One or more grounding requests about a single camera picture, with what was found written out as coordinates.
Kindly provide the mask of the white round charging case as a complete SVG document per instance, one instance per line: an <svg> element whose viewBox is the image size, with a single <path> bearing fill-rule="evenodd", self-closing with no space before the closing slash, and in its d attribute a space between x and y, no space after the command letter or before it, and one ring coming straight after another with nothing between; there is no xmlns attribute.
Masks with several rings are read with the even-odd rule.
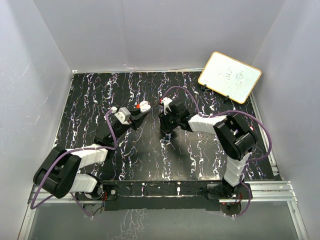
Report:
<svg viewBox="0 0 320 240"><path fill-rule="evenodd" d="M151 106L148 101L144 100L139 103L139 109L141 113L148 113L151 109Z"/></svg>

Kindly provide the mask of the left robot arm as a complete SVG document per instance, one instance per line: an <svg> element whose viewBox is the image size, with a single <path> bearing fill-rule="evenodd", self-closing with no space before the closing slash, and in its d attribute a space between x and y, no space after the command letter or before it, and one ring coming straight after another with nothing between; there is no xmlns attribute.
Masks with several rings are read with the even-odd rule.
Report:
<svg viewBox="0 0 320 240"><path fill-rule="evenodd" d="M55 146L33 177L33 183L57 199L68 193L84 192L97 200L103 195L98 179L78 171L89 165L103 163L118 147L118 139L129 129L137 130L148 115L149 104L136 109L113 106L105 116L106 125L99 125L93 144L81 148L64 149Z"/></svg>

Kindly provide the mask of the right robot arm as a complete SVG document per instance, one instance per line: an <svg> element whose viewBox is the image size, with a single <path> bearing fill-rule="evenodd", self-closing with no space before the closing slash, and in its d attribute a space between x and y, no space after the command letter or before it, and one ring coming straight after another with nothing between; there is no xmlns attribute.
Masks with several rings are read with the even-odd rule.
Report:
<svg viewBox="0 0 320 240"><path fill-rule="evenodd" d="M258 140L242 117L238 113L204 117L190 113L181 100L173 101L168 97L160 104L163 106L163 112L159 114L161 132L168 134L180 127L188 132L217 136L227 155L226 171L222 183L206 191L221 198L233 199L239 195L247 160Z"/></svg>

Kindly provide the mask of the yellow framed whiteboard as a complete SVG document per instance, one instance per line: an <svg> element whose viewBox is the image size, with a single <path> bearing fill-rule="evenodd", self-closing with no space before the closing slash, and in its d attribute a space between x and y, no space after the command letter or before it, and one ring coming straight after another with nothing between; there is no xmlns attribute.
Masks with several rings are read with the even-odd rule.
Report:
<svg viewBox="0 0 320 240"><path fill-rule="evenodd" d="M215 51L200 74L198 83L244 104L261 75L261 70Z"/></svg>

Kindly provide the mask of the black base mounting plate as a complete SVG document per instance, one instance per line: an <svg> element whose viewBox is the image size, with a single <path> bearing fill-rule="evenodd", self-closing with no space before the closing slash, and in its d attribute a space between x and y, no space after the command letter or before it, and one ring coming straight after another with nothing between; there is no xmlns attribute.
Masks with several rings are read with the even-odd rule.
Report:
<svg viewBox="0 0 320 240"><path fill-rule="evenodd" d="M240 204L253 197L248 183L241 184L239 193L232 197L219 197L207 192L221 180L172 180L172 181L111 181L104 180L98 185L92 197L87 193L77 193L76 199L88 204L100 204L105 211L129 209L178 210L205 209L220 211L222 206L227 210L240 212Z"/></svg>

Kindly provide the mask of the aluminium frame rail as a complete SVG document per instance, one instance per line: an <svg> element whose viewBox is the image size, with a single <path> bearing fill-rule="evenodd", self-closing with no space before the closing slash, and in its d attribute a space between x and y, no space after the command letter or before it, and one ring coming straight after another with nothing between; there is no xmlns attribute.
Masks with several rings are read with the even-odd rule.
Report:
<svg viewBox="0 0 320 240"><path fill-rule="evenodd" d="M207 209L220 211L223 204L245 202L286 202L300 240L308 239L298 200L290 181L248 180L235 187L231 196L218 180L184 181L104 181L97 193L68 193L62 198L50 196L34 187L29 202L79 203L81 207L100 204L103 211L125 209Z"/></svg>

